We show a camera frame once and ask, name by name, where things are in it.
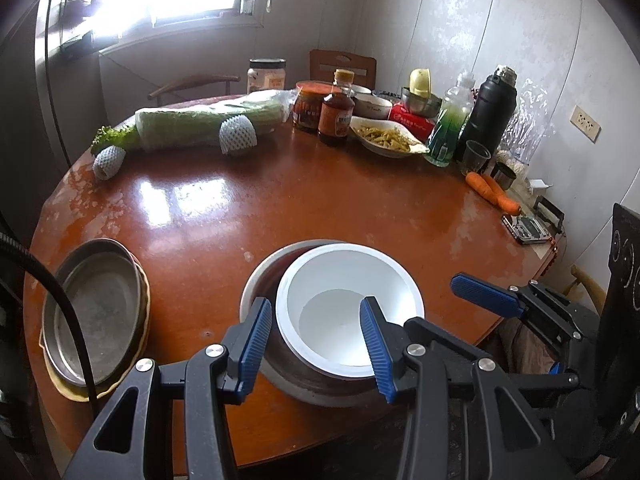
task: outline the green bottle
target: green bottle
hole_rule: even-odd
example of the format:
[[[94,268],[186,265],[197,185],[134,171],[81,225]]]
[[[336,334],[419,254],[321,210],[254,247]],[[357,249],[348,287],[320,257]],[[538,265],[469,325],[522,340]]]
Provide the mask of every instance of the green bottle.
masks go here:
[[[447,90],[438,114],[438,121],[427,139],[429,153],[424,156],[431,164],[444,168],[449,165],[460,132],[474,107],[472,88],[476,80],[466,70],[458,76],[458,84]]]

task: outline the blue ribbed rubber pad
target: blue ribbed rubber pad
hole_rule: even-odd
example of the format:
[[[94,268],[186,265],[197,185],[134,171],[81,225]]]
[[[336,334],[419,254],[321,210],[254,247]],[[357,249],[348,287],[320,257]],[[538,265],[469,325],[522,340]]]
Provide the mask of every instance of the blue ribbed rubber pad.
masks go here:
[[[498,316],[519,318],[524,313],[524,308],[515,294],[468,274],[456,274],[451,279],[450,287],[457,297]]]
[[[258,375],[258,369],[264,355],[264,349],[267,346],[270,331],[271,303],[265,299],[255,322],[254,331],[238,363],[238,388],[236,393],[240,397],[249,395],[254,389],[255,378]]]
[[[366,298],[360,302],[360,329],[367,345],[378,391],[385,396],[386,402],[392,403],[398,393],[393,380],[392,361]]]

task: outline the window sill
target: window sill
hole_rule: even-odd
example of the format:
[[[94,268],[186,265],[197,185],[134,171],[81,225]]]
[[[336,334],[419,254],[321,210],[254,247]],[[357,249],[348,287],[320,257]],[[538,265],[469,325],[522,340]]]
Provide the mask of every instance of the window sill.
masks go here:
[[[207,30],[212,28],[232,28],[232,27],[262,27],[261,17],[254,15],[240,14],[238,16],[222,16],[219,18],[200,18],[185,22],[168,23],[157,27],[145,27],[133,30],[125,34],[118,43],[108,46],[100,51],[101,54],[108,55],[121,48],[126,48],[145,41],[154,40],[166,36],[174,36],[185,32]]]

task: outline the round table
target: round table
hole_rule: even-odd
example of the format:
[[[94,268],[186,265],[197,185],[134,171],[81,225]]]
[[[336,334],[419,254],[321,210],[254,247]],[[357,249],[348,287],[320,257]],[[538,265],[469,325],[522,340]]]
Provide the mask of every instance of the round table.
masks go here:
[[[539,275],[548,253],[523,247],[500,212],[455,170],[419,156],[383,158],[351,139],[330,148],[290,123],[246,156],[202,147],[129,153],[112,180],[97,182],[87,152],[42,208],[31,251],[52,272],[80,243],[109,237],[142,263],[151,286],[145,355],[190,358],[238,322],[242,289],[273,251],[299,240],[365,244],[396,259],[416,281],[426,317],[478,343],[497,316],[455,298],[449,280],[468,272],[498,285]],[[38,346],[45,291],[24,283],[24,329],[40,395],[63,441],[76,450],[91,424],[87,404],[62,397]],[[313,446],[360,427],[380,410],[321,408],[258,376],[242,406],[227,409],[239,465]],[[183,474],[182,408],[174,409],[174,471]]]

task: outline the black thermos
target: black thermos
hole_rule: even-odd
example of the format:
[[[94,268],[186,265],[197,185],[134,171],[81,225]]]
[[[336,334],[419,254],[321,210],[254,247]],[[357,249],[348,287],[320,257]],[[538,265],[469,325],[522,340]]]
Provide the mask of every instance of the black thermos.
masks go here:
[[[462,130],[453,158],[462,160],[468,140],[480,142],[494,154],[516,108],[516,77],[511,68],[498,65],[495,73],[480,85],[476,104]]]

